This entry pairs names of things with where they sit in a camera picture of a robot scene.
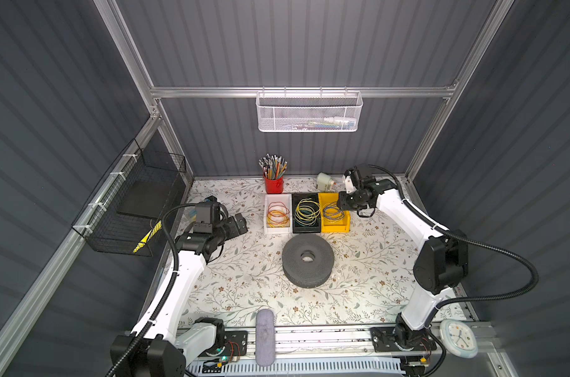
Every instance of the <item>clock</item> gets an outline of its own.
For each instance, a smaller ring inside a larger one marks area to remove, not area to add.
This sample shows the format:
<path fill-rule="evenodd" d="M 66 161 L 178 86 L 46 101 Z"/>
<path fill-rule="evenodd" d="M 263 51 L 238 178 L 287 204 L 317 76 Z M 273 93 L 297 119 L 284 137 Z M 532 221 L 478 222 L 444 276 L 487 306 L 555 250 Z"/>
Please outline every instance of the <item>clock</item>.
<path fill-rule="evenodd" d="M 446 350 L 458 357 L 477 355 L 477 342 L 473 331 L 461 321 L 444 320 L 440 323 L 440 338 Z"/>

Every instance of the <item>red cup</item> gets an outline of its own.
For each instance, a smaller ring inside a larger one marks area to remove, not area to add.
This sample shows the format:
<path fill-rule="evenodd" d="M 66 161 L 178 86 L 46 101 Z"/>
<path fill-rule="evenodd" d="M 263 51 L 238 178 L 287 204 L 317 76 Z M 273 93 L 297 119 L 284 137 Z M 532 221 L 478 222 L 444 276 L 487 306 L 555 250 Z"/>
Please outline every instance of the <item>red cup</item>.
<path fill-rule="evenodd" d="M 264 184 L 266 186 L 266 194 L 282 194 L 283 193 L 283 178 L 268 179 L 264 176 Z"/>

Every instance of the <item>white mesh basket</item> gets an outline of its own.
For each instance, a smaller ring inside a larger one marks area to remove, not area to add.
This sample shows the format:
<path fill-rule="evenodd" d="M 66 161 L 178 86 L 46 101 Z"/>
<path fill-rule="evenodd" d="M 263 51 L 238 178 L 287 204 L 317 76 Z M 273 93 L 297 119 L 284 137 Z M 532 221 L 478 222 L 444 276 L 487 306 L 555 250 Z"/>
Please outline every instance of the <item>white mesh basket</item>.
<path fill-rule="evenodd" d="M 255 103 L 262 132 L 354 132 L 362 109 L 351 91 L 258 92 Z"/>

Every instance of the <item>floral tablecloth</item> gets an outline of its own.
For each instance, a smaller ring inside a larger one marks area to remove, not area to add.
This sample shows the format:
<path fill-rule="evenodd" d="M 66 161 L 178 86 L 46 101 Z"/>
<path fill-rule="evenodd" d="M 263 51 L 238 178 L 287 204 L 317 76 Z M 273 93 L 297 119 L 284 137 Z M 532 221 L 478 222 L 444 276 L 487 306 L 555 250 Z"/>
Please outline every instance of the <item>floral tablecloth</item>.
<path fill-rule="evenodd" d="M 316 192 L 311 178 L 285 180 L 285 192 Z M 333 247 L 330 279 L 314 289 L 295 286 L 282 271 L 281 250 L 295 235 L 264 234 L 264 181 L 195 181 L 189 202 L 214 195 L 230 215 L 243 213 L 249 231 L 227 241 L 222 256 L 201 274 L 181 317 L 182 327 L 199 317 L 218 317 L 227 327 L 255 326 L 258 310 L 270 308 L 278 326 L 393 322 L 408 302 L 418 250 L 388 216 L 351 214 L 349 233 L 321 233 Z M 181 223 L 181 231 L 187 225 Z M 458 304 L 435 320 L 465 319 Z"/>

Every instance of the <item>floral pattern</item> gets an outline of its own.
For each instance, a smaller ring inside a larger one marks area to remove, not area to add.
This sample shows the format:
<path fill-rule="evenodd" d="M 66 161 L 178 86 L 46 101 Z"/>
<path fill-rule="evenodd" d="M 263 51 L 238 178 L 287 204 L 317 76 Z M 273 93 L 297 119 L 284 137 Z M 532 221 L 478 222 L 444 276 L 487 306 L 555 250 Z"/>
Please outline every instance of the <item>floral pattern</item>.
<path fill-rule="evenodd" d="M 316 192 L 315 179 L 285 179 L 285 192 Z M 264 181 L 195 181 L 189 202 L 214 195 L 229 213 L 241 212 L 248 232 L 227 241 L 222 256 L 206 266 L 192 291 L 180 325 L 218 317 L 229 327 L 255 326 L 258 310 L 270 308 L 278 326 L 393 322 L 413 292 L 418 250 L 388 216 L 352 214 L 349 233 L 321 233 L 333 247 L 329 280 L 314 289 L 295 286 L 282 271 L 281 250 L 295 235 L 264 234 Z M 183 218 L 181 231 L 188 220 Z M 465 319 L 458 304 L 436 316 Z"/>

